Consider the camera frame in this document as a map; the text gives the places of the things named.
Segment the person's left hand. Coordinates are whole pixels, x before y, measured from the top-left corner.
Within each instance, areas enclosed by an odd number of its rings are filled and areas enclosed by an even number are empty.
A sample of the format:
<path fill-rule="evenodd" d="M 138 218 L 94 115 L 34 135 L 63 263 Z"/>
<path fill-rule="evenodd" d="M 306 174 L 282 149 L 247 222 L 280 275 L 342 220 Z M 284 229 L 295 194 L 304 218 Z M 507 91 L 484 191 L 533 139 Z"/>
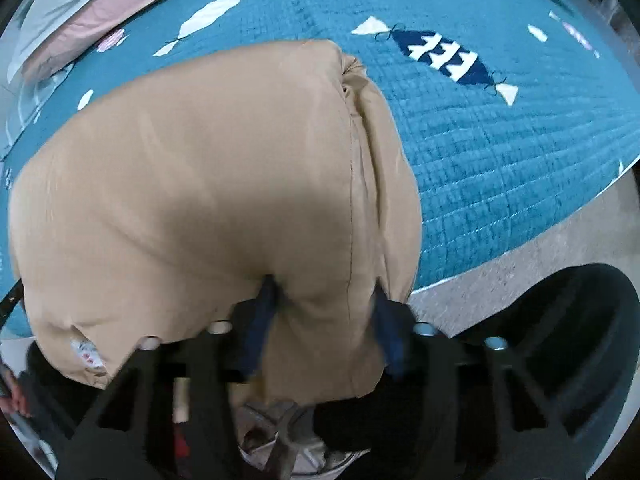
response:
<path fill-rule="evenodd" d="M 9 387 L 9 395 L 1 398 L 1 411 L 4 414 L 18 413 L 24 417 L 30 417 L 26 396 L 12 370 L 2 365 L 1 376 Z"/>

